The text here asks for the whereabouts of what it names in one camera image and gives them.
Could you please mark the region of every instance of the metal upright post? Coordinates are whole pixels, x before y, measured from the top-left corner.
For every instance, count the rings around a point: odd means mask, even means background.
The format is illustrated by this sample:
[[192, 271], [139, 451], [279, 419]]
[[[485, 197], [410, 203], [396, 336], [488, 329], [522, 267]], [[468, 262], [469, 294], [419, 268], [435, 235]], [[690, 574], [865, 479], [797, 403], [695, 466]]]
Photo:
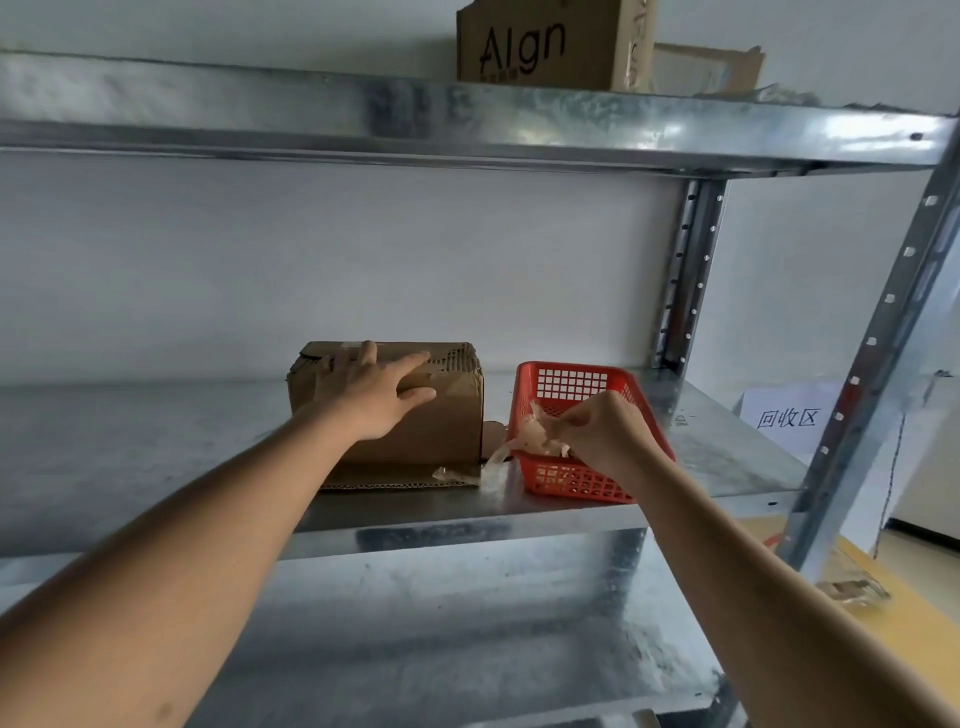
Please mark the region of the metal upright post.
[[651, 364], [683, 377], [707, 289], [726, 180], [690, 180], [667, 264], [660, 326]]
[[926, 186], [834, 405], [777, 554], [810, 581], [907, 407], [960, 289], [960, 136]]

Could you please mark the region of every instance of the right hand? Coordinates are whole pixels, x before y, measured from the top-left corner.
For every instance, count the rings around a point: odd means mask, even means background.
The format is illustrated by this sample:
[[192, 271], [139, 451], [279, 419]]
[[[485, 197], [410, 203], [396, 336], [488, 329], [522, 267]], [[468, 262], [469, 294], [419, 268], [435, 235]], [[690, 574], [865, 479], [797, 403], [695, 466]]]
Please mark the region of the right hand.
[[635, 404], [607, 390], [541, 422], [547, 436], [570, 445], [572, 454], [614, 480], [638, 450], [666, 457]]
[[430, 352], [411, 353], [397, 361], [376, 360], [376, 344], [365, 341], [355, 362], [347, 349], [325, 356], [320, 366], [330, 374], [317, 377], [313, 408], [333, 410], [354, 440], [383, 437], [414, 407], [437, 396], [432, 387], [396, 392], [400, 380], [430, 358]]

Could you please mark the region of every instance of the cardboard box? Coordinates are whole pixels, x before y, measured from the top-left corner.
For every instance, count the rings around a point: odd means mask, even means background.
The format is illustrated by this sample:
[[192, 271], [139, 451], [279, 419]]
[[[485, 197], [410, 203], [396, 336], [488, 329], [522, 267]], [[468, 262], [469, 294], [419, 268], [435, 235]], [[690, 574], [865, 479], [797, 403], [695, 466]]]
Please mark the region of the cardboard box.
[[765, 58], [758, 45], [748, 51], [728, 51], [657, 43], [651, 91], [664, 96], [752, 91]]
[[[290, 407], [296, 412], [313, 400], [317, 378], [329, 376], [323, 356], [343, 346], [339, 341], [312, 341], [287, 375]], [[359, 344], [348, 347], [356, 360]], [[483, 437], [483, 372], [471, 344], [388, 342], [377, 344], [377, 358], [392, 361], [404, 354], [430, 351], [430, 360], [403, 378], [399, 392], [430, 386], [437, 397], [418, 407], [379, 440], [359, 442], [330, 474], [326, 488], [411, 488], [458, 485], [442, 483], [433, 473], [443, 466], [464, 475], [480, 474]]]
[[475, 0], [457, 12], [457, 78], [646, 93], [658, 2]]

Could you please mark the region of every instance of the paper sign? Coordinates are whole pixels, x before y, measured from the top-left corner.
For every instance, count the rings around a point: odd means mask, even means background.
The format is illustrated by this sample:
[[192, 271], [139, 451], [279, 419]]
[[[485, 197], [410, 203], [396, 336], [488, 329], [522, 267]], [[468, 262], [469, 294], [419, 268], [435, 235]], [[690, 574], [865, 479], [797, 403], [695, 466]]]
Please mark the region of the paper sign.
[[842, 386], [841, 381], [801, 381], [751, 387], [743, 393], [740, 419], [804, 457], [820, 444]]

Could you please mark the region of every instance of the crumpled plastic wrap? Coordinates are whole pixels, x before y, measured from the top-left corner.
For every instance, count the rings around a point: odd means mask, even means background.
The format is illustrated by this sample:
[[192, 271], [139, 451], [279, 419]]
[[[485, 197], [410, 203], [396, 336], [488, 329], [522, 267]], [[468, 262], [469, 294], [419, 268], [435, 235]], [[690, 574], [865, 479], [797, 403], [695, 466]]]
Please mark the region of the crumpled plastic wrap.
[[534, 455], [569, 457], [569, 445], [559, 440], [551, 440], [547, 436], [546, 428], [542, 424], [542, 420], [546, 417], [546, 414], [543, 412], [540, 404], [534, 401], [531, 402], [530, 406], [533, 412], [520, 421], [516, 429], [516, 437], [513, 440], [508, 440], [493, 452], [484, 465], [479, 478], [457, 473], [450, 468], [438, 468], [433, 473], [434, 479], [442, 483], [457, 481], [471, 485], [480, 485], [484, 479], [493, 475], [494, 471], [499, 470], [506, 459], [510, 457], [510, 453], [515, 449], [522, 449]]

